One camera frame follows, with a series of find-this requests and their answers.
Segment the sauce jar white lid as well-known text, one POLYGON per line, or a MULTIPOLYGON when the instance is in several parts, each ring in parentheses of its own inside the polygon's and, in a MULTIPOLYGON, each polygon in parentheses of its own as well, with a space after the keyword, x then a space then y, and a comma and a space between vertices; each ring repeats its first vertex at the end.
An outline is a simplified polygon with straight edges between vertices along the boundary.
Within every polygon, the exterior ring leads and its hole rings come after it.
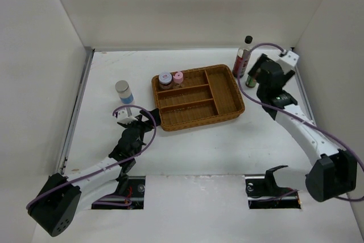
POLYGON ((169 72, 162 72, 158 76, 159 87, 162 90, 169 90, 172 86, 173 77, 169 72))

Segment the pink lid spice shaker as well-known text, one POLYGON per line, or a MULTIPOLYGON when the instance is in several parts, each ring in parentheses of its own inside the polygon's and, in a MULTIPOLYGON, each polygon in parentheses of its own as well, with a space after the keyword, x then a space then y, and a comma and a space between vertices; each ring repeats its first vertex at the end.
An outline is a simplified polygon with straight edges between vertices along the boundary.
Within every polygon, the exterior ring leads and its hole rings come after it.
POLYGON ((173 83, 175 87, 181 87, 184 81, 184 75, 182 72, 178 71, 173 75, 173 83))

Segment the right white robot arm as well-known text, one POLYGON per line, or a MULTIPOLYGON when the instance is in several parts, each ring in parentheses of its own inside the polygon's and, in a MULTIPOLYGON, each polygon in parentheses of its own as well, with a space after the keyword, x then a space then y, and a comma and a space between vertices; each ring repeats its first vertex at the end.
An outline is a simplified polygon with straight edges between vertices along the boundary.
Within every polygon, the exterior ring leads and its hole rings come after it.
POLYGON ((297 100, 283 88, 295 75, 299 57, 289 51, 274 61, 262 54, 249 71, 258 83, 257 103, 282 126, 305 152, 310 171, 277 166, 266 171, 264 188, 277 195, 284 187, 307 191, 323 202, 351 192, 356 187, 358 157, 329 135, 319 130, 303 113, 297 100))

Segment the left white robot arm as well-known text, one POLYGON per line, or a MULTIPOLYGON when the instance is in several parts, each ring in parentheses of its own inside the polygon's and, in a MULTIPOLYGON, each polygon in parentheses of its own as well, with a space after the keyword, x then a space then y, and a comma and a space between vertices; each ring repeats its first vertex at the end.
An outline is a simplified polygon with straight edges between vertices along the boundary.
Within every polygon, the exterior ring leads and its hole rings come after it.
POLYGON ((27 204, 28 214, 51 237, 63 233, 78 212, 93 204, 111 205, 102 198, 112 194, 120 197, 127 192, 128 183, 123 178, 134 167, 136 157, 151 145, 144 142, 144 135, 155 133, 161 124, 158 108, 139 108, 136 116, 128 111, 130 108, 125 105, 113 111, 123 132, 106 158, 74 174, 51 175, 37 197, 27 204))

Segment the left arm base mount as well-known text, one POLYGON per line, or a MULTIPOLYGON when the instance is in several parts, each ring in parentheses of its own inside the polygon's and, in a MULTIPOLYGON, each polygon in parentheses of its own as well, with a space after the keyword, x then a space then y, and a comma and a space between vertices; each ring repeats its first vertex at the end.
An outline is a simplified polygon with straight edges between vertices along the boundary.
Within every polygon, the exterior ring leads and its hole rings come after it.
POLYGON ((136 210, 144 209, 146 192, 145 176, 128 176, 124 174, 117 179, 116 190, 92 204, 96 210, 136 210))

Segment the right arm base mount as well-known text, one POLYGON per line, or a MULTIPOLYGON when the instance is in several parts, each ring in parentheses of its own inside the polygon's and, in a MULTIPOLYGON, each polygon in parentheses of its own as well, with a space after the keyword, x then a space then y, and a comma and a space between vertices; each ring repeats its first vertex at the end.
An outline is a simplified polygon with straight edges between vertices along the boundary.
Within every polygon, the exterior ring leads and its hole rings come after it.
POLYGON ((301 209, 298 190, 279 187, 274 172, 287 168, 280 165, 268 169, 264 174, 245 175, 245 191, 250 209, 301 209))

